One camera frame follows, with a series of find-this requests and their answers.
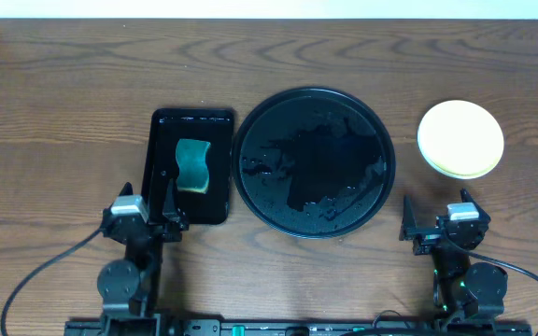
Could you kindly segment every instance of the green sponge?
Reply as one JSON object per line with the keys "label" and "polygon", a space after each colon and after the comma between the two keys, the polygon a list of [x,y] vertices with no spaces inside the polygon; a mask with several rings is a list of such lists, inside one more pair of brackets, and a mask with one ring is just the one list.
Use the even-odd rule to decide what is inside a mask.
{"label": "green sponge", "polygon": [[206,153],[211,143],[201,140],[179,139],[176,161],[179,167],[177,190],[206,193],[209,189],[209,169]]}

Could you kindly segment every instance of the wooden table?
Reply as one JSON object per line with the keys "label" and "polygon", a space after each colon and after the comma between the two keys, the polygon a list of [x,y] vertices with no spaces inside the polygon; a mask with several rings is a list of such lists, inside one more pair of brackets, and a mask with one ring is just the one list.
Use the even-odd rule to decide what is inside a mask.
{"label": "wooden table", "polygon": [[[491,214],[478,252],[538,273],[538,21],[0,20],[0,313],[35,266],[87,236],[125,181],[140,189],[152,112],[231,106],[236,128],[264,98],[321,85],[387,126],[396,182],[377,216],[329,240],[270,229],[232,188],[229,219],[164,250],[160,305],[179,315],[429,317],[432,262],[398,242],[402,198],[429,223],[466,187]],[[498,167],[470,181],[421,158],[426,110],[460,98],[502,125]],[[458,134],[470,141],[476,134]],[[122,245],[96,238],[34,279],[13,335],[61,335],[101,312],[96,277]],[[503,319],[538,329],[538,284],[509,272]]]}

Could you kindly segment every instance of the black circular plate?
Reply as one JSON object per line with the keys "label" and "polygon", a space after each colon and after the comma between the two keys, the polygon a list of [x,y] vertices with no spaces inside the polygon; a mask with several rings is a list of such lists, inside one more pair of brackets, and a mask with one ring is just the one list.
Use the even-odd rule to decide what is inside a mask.
{"label": "black circular plate", "polygon": [[393,145],[360,100],[330,89],[281,92],[257,106],[234,142],[235,185],[270,226],[304,238],[348,233],[383,205]]}

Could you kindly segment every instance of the wire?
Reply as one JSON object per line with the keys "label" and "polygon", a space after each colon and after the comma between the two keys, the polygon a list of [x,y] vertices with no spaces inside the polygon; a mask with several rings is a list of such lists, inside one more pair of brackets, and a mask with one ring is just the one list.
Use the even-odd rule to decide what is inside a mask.
{"label": "wire", "polygon": [[365,329],[359,331],[352,331],[340,336],[365,336],[365,335],[415,335],[415,336],[468,336],[465,333],[459,332],[441,332],[427,329],[404,329],[404,328],[379,328],[379,329]]}
{"label": "wire", "polygon": [[458,252],[461,252],[467,256],[470,256],[470,257],[473,257],[473,258],[477,258],[477,259],[481,259],[481,260],[484,260],[486,262],[490,262],[492,264],[496,264],[498,266],[502,266],[502,267],[505,267],[505,268],[508,268],[510,270],[514,270],[518,273],[522,273],[534,280],[536,280],[538,282],[538,275],[535,274],[535,273],[531,273],[523,268],[520,268],[518,266],[515,266],[511,263],[508,263],[508,262],[505,262],[505,261],[501,261],[501,260],[497,260],[497,259],[494,259],[494,258],[490,258],[490,257],[486,257],[486,256],[481,256],[475,252],[471,252],[471,251],[467,251],[465,249],[463,249],[462,247],[456,245],[456,243],[452,242],[452,240],[449,238],[449,235],[447,233],[446,230],[444,230],[444,237],[446,238],[447,242],[449,243],[450,246],[452,246],[455,250],[457,250]]}
{"label": "wire", "polygon": [[7,328],[6,328],[6,319],[7,319],[7,312],[9,311],[9,307],[11,306],[11,303],[14,302],[14,299],[16,299],[16,295],[26,286],[26,284],[31,281],[37,274],[39,274],[41,271],[45,270],[52,264],[56,263],[57,261],[71,255],[72,253],[76,252],[78,249],[86,245],[89,241],[92,240],[92,238],[96,237],[97,234],[101,232],[101,229],[97,229],[95,232],[91,233],[86,239],[81,241],[80,243],[68,248],[65,252],[57,255],[56,257],[53,257],[52,259],[45,261],[43,264],[35,268],[30,274],[26,275],[26,277],[14,288],[14,291],[9,294],[9,298],[7,298],[6,304],[4,305],[3,311],[1,311],[1,320],[0,320],[0,328],[1,328],[1,334],[3,336],[8,336],[7,334]]}
{"label": "wire", "polygon": [[[394,313],[397,316],[402,317],[402,314],[400,314],[400,313],[398,313],[398,312],[396,312],[394,310],[391,310],[391,309],[386,309],[383,312],[379,313],[379,315],[377,315],[377,317],[375,317],[375,320],[373,321],[373,329],[377,329],[377,323],[379,323],[379,321],[381,320],[381,316],[383,314],[385,314],[385,313]],[[402,321],[402,322],[408,329],[411,329],[410,326],[408,325],[408,323],[406,323],[406,321]]]}

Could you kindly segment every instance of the white wall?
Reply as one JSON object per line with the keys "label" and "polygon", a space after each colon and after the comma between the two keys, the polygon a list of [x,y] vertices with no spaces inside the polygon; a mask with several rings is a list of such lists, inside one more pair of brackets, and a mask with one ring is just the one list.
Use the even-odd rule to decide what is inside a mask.
{"label": "white wall", "polygon": [[538,0],[0,0],[0,18],[538,19]]}

